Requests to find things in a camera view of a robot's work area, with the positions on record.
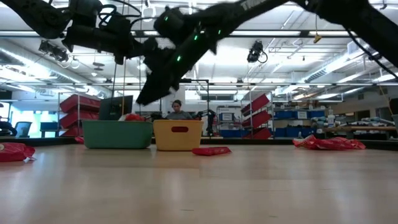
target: black chair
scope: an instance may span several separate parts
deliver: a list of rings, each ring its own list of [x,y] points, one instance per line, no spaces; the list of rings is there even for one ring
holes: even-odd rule
[[[15,136],[16,138],[29,138],[29,130],[30,126],[32,125],[32,122],[28,121],[20,121],[17,122],[15,125],[15,129],[17,130],[17,135]]]

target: crumpled red bag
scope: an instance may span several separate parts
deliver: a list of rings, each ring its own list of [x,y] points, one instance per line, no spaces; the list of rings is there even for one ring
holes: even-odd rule
[[[293,139],[295,147],[304,147],[311,150],[353,150],[366,149],[366,146],[358,140],[346,138],[317,139],[310,135],[305,139]]]
[[[214,156],[219,154],[231,153],[228,147],[207,147],[207,148],[194,148],[192,153],[198,156]]]
[[[84,144],[85,143],[85,139],[83,137],[79,137],[79,136],[75,137],[75,141],[78,144]]]
[[[22,143],[0,143],[0,162],[23,161],[33,158],[35,148]]]

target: laminate floor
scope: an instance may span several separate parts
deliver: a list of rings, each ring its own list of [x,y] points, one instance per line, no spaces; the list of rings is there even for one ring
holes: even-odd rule
[[[0,163],[1,224],[396,224],[398,153],[37,148]]]

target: red object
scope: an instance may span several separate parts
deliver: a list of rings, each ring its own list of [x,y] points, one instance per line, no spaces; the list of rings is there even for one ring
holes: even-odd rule
[[[269,132],[268,128],[257,128],[253,131],[253,139],[269,139],[272,134]],[[243,138],[252,139],[251,133]]]
[[[83,135],[83,128],[80,126],[79,132],[77,129],[77,124],[70,126],[68,131],[65,131],[65,133],[62,134],[63,137],[76,137],[76,136],[82,136]]]
[[[75,137],[75,140],[77,143],[79,144],[84,144],[85,143],[85,139],[82,137]]]
[[[80,120],[97,120],[98,113],[92,111],[80,111]],[[70,111],[66,116],[60,119],[62,128],[69,128],[70,126],[77,124],[78,112],[77,110]]]
[[[263,106],[267,105],[269,100],[265,94],[257,97],[253,102],[251,102],[251,109],[253,112],[261,109]],[[250,103],[246,105],[243,109],[241,109],[243,116],[250,115]]]
[[[60,103],[62,112],[69,113],[73,109],[77,110],[78,102],[80,102],[80,110],[94,112],[100,110],[101,102],[99,100],[93,100],[85,96],[80,96],[80,99],[78,99],[78,95],[74,94]]]
[[[198,156],[214,156],[219,154],[231,153],[228,147],[207,147],[207,148],[194,148],[192,153]]]
[[[366,146],[358,140],[346,138],[317,139],[310,135],[305,139],[293,139],[295,147],[304,147],[312,150],[353,150],[366,149]]]
[[[265,122],[271,119],[271,115],[268,114],[266,110],[261,111],[253,115],[253,128],[258,128]],[[248,118],[242,122],[242,127],[250,127],[251,119]]]
[[[125,121],[145,121],[145,117],[139,116],[138,114],[128,114]]]
[[[1,143],[0,162],[23,161],[26,158],[33,158],[35,149],[22,143]]]

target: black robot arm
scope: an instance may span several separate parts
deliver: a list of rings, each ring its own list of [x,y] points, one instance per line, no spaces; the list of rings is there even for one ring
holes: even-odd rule
[[[221,3],[191,15],[178,8],[166,7],[154,23],[154,29],[170,39],[175,49],[160,49],[154,38],[144,43],[131,35],[132,23],[114,10],[106,25],[96,27],[96,16],[103,6],[98,0],[69,0],[69,7],[56,9],[42,0],[0,0],[40,36],[47,39],[64,37],[70,50],[80,45],[98,51],[111,52],[118,64],[125,58],[145,56],[144,63],[152,70],[137,99],[148,105],[170,94],[170,87],[179,89],[181,78],[208,51],[216,53],[217,41],[227,37],[242,23],[287,0],[240,0]],[[368,0],[294,0],[305,10],[314,12],[329,22],[342,25],[349,34],[355,32],[383,57],[398,67],[398,26],[373,8]]]
[[[137,102],[146,105],[168,95],[170,87],[178,90],[181,77],[207,50],[216,53],[217,41],[230,35],[243,22],[286,2],[288,1],[241,0],[217,4],[192,15],[183,15],[178,9],[166,9],[155,21],[154,28],[161,36],[169,38],[177,48],[162,68],[152,72]],[[368,0],[294,2],[329,22],[342,25],[349,33],[355,32],[398,67],[398,57],[395,55],[398,50],[398,26],[373,8]]]

